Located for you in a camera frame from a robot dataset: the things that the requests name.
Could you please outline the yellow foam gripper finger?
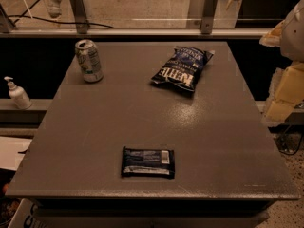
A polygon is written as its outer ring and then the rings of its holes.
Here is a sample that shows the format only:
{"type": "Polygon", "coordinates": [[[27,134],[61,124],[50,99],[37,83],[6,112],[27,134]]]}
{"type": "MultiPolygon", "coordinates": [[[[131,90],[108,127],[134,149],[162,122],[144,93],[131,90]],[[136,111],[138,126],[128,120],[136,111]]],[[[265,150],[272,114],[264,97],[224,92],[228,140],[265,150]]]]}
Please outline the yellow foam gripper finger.
{"type": "Polygon", "coordinates": [[[260,38],[259,43],[269,48],[279,47],[283,24],[284,21],[279,22],[274,28],[260,38]]]}
{"type": "Polygon", "coordinates": [[[304,64],[292,62],[286,69],[277,68],[269,86],[263,123],[268,127],[283,124],[303,100],[304,64]]]}

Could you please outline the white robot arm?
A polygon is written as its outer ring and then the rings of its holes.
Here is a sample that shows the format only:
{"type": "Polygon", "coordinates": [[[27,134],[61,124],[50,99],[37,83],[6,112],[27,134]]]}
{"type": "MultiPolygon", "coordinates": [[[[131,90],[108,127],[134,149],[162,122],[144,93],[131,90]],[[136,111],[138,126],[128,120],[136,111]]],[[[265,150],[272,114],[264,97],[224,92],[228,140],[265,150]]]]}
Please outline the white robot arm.
{"type": "Polygon", "coordinates": [[[263,35],[259,43],[269,48],[279,47],[281,55],[292,61],[286,69],[275,70],[263,109],[262,122],[275,127],[283,124],[304,100],[304,0],[263,35]]]}

